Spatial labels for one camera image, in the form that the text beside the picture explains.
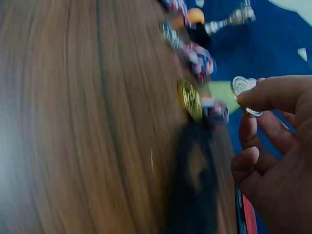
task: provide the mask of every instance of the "orange ball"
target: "orange ball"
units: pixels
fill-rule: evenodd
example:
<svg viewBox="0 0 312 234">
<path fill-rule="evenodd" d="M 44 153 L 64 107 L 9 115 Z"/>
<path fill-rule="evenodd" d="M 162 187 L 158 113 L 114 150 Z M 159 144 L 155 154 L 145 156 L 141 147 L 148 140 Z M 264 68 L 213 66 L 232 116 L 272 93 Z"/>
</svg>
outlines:
<svg viewBox="0 0 312 234">
<path fill-rule="evenodd" d="M 198 23 L 201 22 L 202 24 L 205 23 L 205 16 L 202 10 L 199 8 L 192 8 L 188 11 L 189 20 L 191 23 Z"/>
</svg>

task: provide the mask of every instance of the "hand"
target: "hand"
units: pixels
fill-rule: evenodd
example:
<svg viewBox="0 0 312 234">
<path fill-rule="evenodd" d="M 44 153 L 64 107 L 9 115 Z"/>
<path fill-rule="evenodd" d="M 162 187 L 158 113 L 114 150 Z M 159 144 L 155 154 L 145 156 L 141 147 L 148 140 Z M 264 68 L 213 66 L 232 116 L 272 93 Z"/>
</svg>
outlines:
<svg viewBox="0 0 312 234">
<path fill-rule="evenodd" d="M 263 79 L 237 98 L 242 106 L 264 113 L 258 118 L 244 113 L 241 120 L 243 151 L 232 160 L 236 185 L 271 233 L 312 233 L 312 76 Z M 257 125 L 283 155 L 281 160 L 265 151 Z"/>
</svg>

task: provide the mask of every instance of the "red object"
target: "red object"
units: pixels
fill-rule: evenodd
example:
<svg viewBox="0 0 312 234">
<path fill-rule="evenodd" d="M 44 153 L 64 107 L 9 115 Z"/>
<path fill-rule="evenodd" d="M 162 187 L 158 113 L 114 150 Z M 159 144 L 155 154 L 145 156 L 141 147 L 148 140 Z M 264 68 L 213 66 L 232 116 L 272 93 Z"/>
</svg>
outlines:
<svg viewBox="0 0 312 234">
<path fill-rule="evenodd" d="M 258 234 L 257 221 L 255 219 L 254 207 L 250 201 L 243 195 L 245 219 L 248 234 Z"/>
</svg>

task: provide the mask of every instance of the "green object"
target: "green object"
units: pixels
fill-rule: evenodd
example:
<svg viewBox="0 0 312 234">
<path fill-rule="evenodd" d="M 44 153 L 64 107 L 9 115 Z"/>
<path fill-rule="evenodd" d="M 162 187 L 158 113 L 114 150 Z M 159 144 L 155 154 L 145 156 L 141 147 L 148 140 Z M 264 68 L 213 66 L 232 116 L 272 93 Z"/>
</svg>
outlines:
<svg viewBox="0 0 312 234">
<path fill-rule="evenodd" d="M 208 93 L 215 99 L 222 101 L 227 105 L 229 115 L 240 108 L 232 92 L 230 81 L 208 81 L 199 89 L 199 94 L 202 95 Z"/>
</svg>

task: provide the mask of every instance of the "blue surface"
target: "blue surface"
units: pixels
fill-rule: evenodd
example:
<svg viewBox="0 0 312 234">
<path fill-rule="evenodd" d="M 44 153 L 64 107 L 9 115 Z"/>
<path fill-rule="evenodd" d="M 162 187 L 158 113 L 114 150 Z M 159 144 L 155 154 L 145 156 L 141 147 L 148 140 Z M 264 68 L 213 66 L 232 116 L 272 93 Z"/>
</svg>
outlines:
<svg viewBox="0 0 312 234">
<path fill-rule="evenodd" d="M 188 8 L 197 7 L 194 0 L 186 2 Z M 240 2 L 206 0 L 202 8 L 205 21 L 227 18 Z M 217 72 L 213 80 L 231 80 L 235 76 L 258 79 L 312 74 L 311 62 L 304 61 L 297 52 L 299 48 L 306 48 L 307 56 L 311 58 L 312 27 L 296 12 L 279 8 L 267 0 L 251 0 L 251 5 L 255 22 L 224 28 L 212 36 L 211 44 L 205 46 L 216 60 Z M 241 151 L 238 139 L 241 115 L 242 111 L 237 110 L 230 115 L 228 124 L 235 153 Z M 280 157 L 262 132 L 260 138 L 269 152 Z M 258 232 L 267 234 L 260 218 L 256 218 Z"/>
</svg>

